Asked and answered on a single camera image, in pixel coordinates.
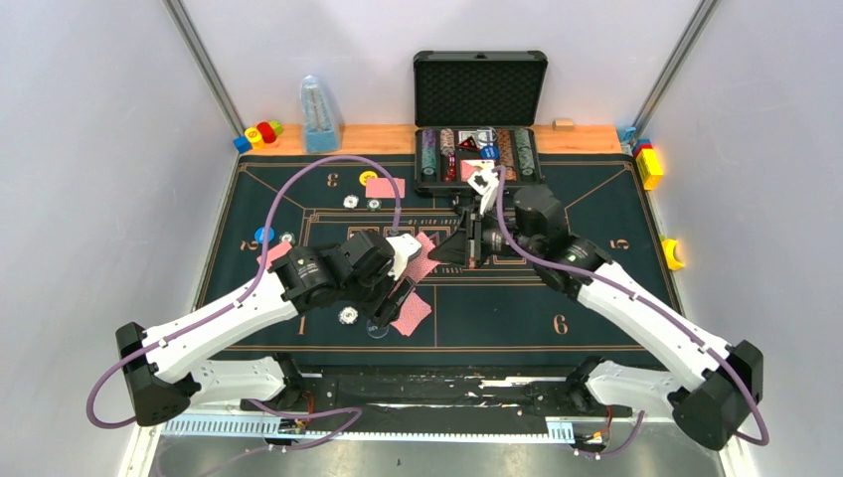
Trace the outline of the blue small blind button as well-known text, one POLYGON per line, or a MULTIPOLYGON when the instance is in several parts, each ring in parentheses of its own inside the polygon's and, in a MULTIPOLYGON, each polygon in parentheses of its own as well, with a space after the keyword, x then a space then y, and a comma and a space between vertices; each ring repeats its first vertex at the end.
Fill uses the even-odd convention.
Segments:
POLYGON ((258 243, 271 243, 276 236, 276 232, 272 227, 259 227, 254 231, 253 239, 258 243))

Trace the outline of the white-blue poker chip stack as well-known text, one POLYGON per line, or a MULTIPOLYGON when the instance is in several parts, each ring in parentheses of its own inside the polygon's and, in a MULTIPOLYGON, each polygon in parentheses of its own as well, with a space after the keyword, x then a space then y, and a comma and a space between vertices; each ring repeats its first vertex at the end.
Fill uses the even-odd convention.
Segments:
POLYGON ((351 307, 344 307, 338 314, 338 321, 343 325, 353 325, 359 319, 359 312, 351 307))

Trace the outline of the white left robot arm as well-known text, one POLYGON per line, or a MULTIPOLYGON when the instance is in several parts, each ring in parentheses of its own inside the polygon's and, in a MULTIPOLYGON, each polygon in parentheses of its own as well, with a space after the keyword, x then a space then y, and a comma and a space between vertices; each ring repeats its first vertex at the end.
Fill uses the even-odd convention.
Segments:
POLYGON ((256 278, 209 305, 145 329, 117 330, 134 418, 141 426, 166 422, 191 405, 232 399, 297 408, 304 383, 287 354, 251 361, 214 355, 276 323, 312 309, 347 302, 359 318, 384 327, 395 321, 415 288, 404 272, 422 243, 404 234, 385 238, 359 231, 341 244, 296 246, 259 269, 256 278))

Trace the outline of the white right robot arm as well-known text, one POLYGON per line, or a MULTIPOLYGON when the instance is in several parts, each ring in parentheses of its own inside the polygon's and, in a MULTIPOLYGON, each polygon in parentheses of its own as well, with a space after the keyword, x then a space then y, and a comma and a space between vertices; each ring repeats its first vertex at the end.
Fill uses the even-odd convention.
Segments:
POLYGON ((647 291, 607 252, 569 230, 566 208, 547 187, 518 190, 513 206, 513 217, 506 217, 503 191, 486 187, 430 258, 475 268, 490 256, 518 255, 545 285, 613 323, 663 367, 654 371, 590 357, 566 378, 573 410, 589 415, 602 406, 624 406, 666 416, 712 450, 734 437, 769 443, 759 411, 758 347, 747 340, 728 343, 647 291))

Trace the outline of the red-backed card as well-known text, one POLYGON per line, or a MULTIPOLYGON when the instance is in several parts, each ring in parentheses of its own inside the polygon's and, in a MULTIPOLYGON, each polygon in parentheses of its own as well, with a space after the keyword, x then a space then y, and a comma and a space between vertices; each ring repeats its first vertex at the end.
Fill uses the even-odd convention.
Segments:
POLYGON ((435 244, 425 233, 418 233, 416 240, 421 244, 421 251, 407 265, 404 278, 411 279, 415 283, 420 283, 439 266, 439 261, 431 259, 428 256, 435 248, 435 244))
POLYGON ((406 181, 402 178, 370 178, 365 186, 365 194, 368 199, 393 199, 395 196, 403 199, 406 196, 406 181))
POLYGON ((398 319, 392 322, 391 326, 401 335, 410 337, 431 311, 431 306, 412 292, 403 303, 398 319))

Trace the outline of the red-backed cards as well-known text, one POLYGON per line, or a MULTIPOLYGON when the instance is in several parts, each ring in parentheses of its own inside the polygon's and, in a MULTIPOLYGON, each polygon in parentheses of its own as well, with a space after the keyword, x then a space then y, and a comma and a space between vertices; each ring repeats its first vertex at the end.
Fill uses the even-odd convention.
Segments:
POLYGON ((261 250, 258 250, 258 257, 256 258, 258 263, 263 263, 264 268, 269 270, 272 267, 272 264, 280 259, 281 257, 285 256, 290 250, 292 249, 292 245, 289 241, 281 241, 271 248, 267 250, 266 259, 261 260, 262 253, 261 250))

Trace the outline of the yellow big blind button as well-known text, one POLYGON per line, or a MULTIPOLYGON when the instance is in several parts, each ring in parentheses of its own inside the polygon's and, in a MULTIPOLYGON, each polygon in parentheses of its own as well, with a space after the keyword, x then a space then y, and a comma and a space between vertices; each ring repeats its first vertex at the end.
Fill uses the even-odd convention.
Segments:
POLYGON ((379 175, 378 175, 376 172, 371 171, 371 170, 367 170, 367 171, 364 171, 363 173, 361 173, 361 174, 359 175, 359 183, 360 183, 363 187, 366 187, 366 186, 367 186, 367 184, 368 184, 371 180, 373 180, 373 179, 377 179, 378 177, 379 177, 379 175))

